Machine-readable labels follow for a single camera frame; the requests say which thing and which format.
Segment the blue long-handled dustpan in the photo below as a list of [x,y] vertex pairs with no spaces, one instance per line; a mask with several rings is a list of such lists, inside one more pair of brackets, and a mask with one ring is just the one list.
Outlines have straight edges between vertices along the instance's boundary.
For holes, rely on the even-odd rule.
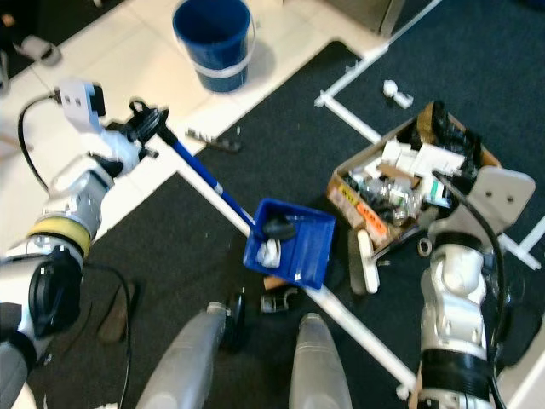
[[[159,108],[159,124],[166,124],[169,109]],[[143,141],[143,131],[148,125],[126,125],[131,130],[133,140]],[[225,198],[230,196],[233,202],[231,210],[245,210],[238,201],[235,201],[225,188],[210,174],[201,161],[187,151],[179,137],[169,128],[169,147],[174,149],[180,159],[186,161],[187,166],[196,170],[208,187],[215,189]],[[248,237],[243,250],[242,264],[262,275],[272,275],[283,278],[293,285],[318,289],[324,285],[324,276],[330,261],[332,238],[336,229],[336,219],[332,215],[315,208],[308,208],[280,199],[265,198],[258,203],[255,214],[251,215],[253,222],[252,235]],[[256,260],[257,251],[261,243],[268,239],[280,240],[283,245],[283,257],[280,268],[263,268]]]

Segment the white broom with black handle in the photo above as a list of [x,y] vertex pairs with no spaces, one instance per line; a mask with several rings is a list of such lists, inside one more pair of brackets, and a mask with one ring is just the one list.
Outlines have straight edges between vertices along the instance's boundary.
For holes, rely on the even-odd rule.
[[355,295],[374,295],[379,289],[378,268],[382,264],[382,258],[393,250],[404,248],[410,242],[414,243],[414,249],[416,249],[416,243],[421,238],[429,239],[420,227],[413,227],[398,235],[389,245],[378,249],[371,242],[370,235],[365,229],[361,228],[351,233],[349,235],[349,275]]

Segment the long white floor strip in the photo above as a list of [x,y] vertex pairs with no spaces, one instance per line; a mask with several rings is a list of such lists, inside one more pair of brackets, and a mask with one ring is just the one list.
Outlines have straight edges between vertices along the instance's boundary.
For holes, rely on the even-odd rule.
[[[230,204],[233,199],[230,196],[222,198],[220,194],[215,193],[215,189],[208,187],[206,180],[202,179],[202,176],[194,169],[184,166],[175,174],[187,180],[198,191],[198,194],[201,194],[202,198],[210,203],[244,237],[248,238],[253,234],[250,231],[252,230],[250,223],[253,222],[253,218],[245,210],[231,210]],[[396,388],[397,396],[402,401],[406,401],[410,397],[412,387],[416,384],[416,374],[365,323],[361,322],[359,317],[353,314],[330,288],[322,285],[322,287],[315,290],[304,285],[302,289],[324,311],[324,314],[334,320],[359,347],[370,355],[371,359],[375,360],[378,365],[384,367],[384,370],[392,375],[394,381],[398,383]]]

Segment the grey flat bar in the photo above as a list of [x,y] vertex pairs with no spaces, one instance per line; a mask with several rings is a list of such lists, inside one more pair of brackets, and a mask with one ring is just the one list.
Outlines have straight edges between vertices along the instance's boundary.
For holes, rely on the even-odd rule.
[[241,152],[242,145],[240,141],[231,141],[229,139],[223,139],[220,136],[211,136],[206,133],[196,131],[195,129],[187,129],[186,137],[196,141],[202,141],[207,147],[213,147],[218,151],[226,153],[238,153]]

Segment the blue plastic bucket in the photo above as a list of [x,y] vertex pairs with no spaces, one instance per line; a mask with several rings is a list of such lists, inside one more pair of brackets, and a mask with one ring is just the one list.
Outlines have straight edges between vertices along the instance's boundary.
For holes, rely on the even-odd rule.
[[243,0],[183,0],[172,17],[175,37],[210,92],[240,89],[255,51],[255,22]]

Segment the crumpled clear plastic wrap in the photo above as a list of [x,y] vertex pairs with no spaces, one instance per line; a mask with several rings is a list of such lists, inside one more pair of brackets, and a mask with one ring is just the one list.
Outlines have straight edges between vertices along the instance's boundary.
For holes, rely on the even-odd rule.
[[256,260],[263,268],[280,268],[283,245],[280,240],[268,239],[258,246]]

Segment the clear plastic clip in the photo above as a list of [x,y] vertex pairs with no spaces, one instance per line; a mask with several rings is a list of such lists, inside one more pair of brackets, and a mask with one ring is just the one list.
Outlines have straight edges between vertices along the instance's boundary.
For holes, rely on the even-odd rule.
[[261,314],[279,314],[292,310],[297,298],[297,288],[280,288],[279,291],[265,293],[260,299]]

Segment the brown cardboard box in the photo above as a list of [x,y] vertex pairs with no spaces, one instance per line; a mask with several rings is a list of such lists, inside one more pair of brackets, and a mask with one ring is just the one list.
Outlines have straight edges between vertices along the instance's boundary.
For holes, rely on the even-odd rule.
[[456,200],[435,171],[466,186],[480,167],[501,164],[485,147],[467,157],[424,143],[419,120],[427,106],[332,171],[327,198],[353,229],[365,229],[378,249],[450,214]]

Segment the small white plastic object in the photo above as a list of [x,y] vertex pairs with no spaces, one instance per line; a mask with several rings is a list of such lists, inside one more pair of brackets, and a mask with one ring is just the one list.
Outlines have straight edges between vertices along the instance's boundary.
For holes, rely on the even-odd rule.
[[408,109],[413,105],[414,97],[401,92],[397,83],[392,79],[385,79],[382,82],[382,93],[387,101],[391,101],[394,105],[402,109]]

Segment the grey right robot leg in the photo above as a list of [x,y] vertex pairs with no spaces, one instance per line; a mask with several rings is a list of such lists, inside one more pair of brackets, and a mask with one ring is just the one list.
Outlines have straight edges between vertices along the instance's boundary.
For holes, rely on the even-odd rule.
[[299,324],[290,382],[289,409],[352,409],[347,377],[322,316]]

